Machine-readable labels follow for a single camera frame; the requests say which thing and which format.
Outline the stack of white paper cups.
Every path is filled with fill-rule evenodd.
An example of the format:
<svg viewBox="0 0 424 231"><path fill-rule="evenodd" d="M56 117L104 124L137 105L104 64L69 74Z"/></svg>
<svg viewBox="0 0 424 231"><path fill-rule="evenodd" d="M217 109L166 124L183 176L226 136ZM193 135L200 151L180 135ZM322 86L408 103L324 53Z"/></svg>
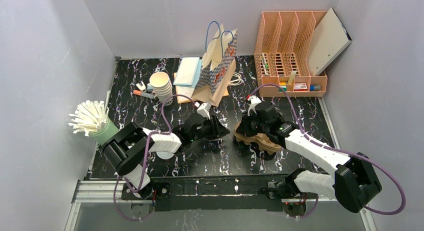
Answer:
<svg viewBox="0 0 424 231"><path fill-rule="evenodd" d="M165 106L173 102L173 87L169 75L166 72L159 71L153 73L149 78L149 83L158 100Z"/></svg>

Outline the blue checkered paper bag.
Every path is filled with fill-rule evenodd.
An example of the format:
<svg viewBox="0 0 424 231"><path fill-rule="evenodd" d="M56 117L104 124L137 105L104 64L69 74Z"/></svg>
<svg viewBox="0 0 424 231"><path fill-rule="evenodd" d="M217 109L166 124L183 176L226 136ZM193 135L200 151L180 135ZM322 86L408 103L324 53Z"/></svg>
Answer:
<svg viewBox="0 0 424 231"><path fill-rule="evenodd" d="M217 107L236 70L237 30L218 26L210 42L205 43L205 53L199 80L191 98Z"/></svg>

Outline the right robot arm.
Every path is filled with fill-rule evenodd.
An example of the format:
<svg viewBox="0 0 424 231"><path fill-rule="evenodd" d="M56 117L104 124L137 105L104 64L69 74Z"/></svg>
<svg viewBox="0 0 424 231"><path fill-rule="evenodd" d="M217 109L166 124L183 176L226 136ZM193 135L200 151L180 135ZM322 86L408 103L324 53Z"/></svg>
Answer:
<svg viewBox="0 0 424 231"><path fill-rule="evenodd" d="M251 96L249 107L235 128L238 142L257 143L260 150L295 152L322 168L315 173L298 168L283 181L270 182L265 192L270 199L314 193L336 199L346 210L358 213L377 194L382 185L373 166L359 157L332 151L325 143L308 136L291 121L285 121L270 102Z"/></svg>

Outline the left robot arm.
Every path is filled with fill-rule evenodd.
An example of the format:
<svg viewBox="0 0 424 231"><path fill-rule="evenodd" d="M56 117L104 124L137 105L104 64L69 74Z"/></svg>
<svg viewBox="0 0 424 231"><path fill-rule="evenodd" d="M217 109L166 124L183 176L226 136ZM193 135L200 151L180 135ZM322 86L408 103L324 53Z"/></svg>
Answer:
<svg viewBox="0 0 424 231"><path fill-rule="evenodd" d="M216 116L207 118L197 113L191 114L171 132L150 130L134 122L118 129L111 120L101 124L100 128L92 138L133 193L140 193L151 181L146 167L148 154L155 153L167 160L197 140L217 140L230 133Z"/></svg>

